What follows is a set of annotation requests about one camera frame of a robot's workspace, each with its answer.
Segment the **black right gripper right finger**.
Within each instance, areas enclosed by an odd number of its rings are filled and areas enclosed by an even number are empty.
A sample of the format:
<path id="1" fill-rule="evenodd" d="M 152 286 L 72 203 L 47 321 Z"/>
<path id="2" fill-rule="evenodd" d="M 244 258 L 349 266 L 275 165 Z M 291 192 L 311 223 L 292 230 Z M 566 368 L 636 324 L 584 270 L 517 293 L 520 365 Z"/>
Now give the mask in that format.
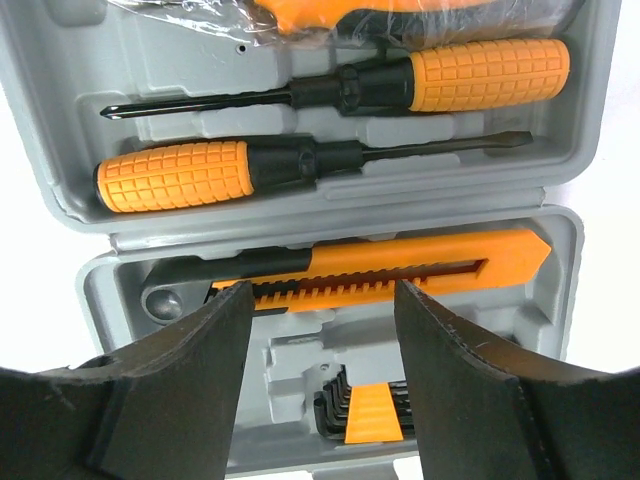
<path id="1" fill-rule="evenodd" d="M 400 283 L 394 318 L 427 479 L 635 479 L 639 373 L 526 350 Z"/>

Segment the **orange handle thick screwdriver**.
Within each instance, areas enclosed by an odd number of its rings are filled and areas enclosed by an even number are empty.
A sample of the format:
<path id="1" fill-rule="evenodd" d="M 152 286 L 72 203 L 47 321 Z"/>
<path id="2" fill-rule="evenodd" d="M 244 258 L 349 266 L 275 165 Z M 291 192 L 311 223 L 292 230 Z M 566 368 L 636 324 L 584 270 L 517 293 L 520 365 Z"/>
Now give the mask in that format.
<path id="1" fill-rule="evenodd" d="M 558 39 L 505 39 L 427 49 L 385 61 L 338 66 L 326 75 L 294 78 L 263 92 L 208 95 L 110 105 L 110 120 L 186 112 L 287 105 L 332 107 L 344 115 L 365 108 L 463 112 L 549 100 L 564 88 L 570 53 Z"/>

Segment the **orange handle slim screwdriver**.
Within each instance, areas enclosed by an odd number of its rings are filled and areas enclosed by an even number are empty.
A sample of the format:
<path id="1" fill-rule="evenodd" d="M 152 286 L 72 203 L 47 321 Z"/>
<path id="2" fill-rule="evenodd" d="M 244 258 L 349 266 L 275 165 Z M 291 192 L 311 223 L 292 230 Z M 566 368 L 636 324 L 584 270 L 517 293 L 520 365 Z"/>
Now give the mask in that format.
<path id="1" fill-rule="evenodd" d="M 173 210 L 243 198 L 288 185 L 313 184 L 382 159 L 532 143 L 528 131 L 373 148 L 355 140 L 308 136 L 204 141 L 146 149 L 100 163 L 94 188 L 115 213 Z"/>

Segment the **orange hex key holder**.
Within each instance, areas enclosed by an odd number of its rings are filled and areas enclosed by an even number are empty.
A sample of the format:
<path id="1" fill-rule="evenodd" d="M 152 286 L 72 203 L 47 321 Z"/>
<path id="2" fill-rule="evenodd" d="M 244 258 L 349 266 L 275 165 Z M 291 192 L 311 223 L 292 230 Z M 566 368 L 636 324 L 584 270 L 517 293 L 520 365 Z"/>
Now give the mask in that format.
<path id="1" fill-rule="evenodd" d="M 400 442 L 415 436 L 404 380 L 351 386 L 341 367 L 315 393 L 313 410 L 319 434 L 343 444 Z"/>

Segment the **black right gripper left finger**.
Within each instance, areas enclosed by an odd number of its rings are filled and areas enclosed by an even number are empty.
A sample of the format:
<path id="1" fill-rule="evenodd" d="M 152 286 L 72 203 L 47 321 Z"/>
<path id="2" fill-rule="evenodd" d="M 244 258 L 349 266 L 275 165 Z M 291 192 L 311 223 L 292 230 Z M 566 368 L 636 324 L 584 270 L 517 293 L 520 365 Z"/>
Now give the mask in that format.
<path id="1" fill-rule="evenodd" d="M 81 366 L 1 373 L 5 479 L 221 479 L 254 313 L 240 282 Z"/>

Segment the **grey plastic tool case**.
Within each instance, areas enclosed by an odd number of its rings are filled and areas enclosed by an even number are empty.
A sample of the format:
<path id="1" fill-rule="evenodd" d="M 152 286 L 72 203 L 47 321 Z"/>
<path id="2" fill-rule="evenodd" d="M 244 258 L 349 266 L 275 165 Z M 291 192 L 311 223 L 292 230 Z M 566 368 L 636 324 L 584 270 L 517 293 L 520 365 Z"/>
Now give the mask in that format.
<path id="1" fill-rule="evenodd" d="M 532 280 L 447 295 L 443 303 L 525 348 L 564 358 L 584 228 L 546 194 L 595 156 L 620 9 L 617 1 L 581 5 L 560 33 L 571 54 L 568 82 L 547 101 L 433 116 L 343 117 L 331 108 L 272 105 L 112 121 L 101 116 L 110 104 L 267 90 L 376 50 L 254 47 L 105 1 L 3 2 L 1 83 L 44 201 L 67 227 L 104 234 L 111 243 L 76 281 L 94 344 L 110 352 L 157 331 L 140 287 L 169 257 L 528 228 L 552 249 Z M 100 161 L 152 144 L 310 134 L 382 147 L 507 130 L 529 131 L 534 141 L 513 150 L 376 161 L 314 187 L 218 206 L 119 215 L 92 188 Z"/>

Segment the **orange black utility knife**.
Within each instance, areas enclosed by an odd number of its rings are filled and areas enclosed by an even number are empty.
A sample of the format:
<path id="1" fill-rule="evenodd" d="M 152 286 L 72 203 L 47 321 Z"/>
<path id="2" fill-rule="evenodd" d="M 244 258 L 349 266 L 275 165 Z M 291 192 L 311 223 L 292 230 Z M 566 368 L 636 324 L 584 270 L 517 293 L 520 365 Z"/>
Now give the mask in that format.
<path id="1" fill-rule="evenodd" d="M 234 257 L 165 259 L 147 275 L 146 313 L 168 323 L 237 282 L 251 284 L 262 314 L 390 301 L 408 281 L 431 295 L 511 287 L 530 281 L 550 246 L 529 229 L 244 250 Z"/>

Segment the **orange handle pliers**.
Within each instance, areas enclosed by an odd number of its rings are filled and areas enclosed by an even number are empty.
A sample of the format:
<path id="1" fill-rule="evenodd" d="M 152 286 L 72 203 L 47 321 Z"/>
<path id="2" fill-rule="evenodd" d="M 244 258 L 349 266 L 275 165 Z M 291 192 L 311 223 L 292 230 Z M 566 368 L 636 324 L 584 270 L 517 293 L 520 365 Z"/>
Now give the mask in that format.
<path id="1" fill-rule="evenodd" d="M 119 1 L 117 7 L 202 33 L 257 45 L 382 43 L 406 49 L 551 37 L 579 1 Z"/>

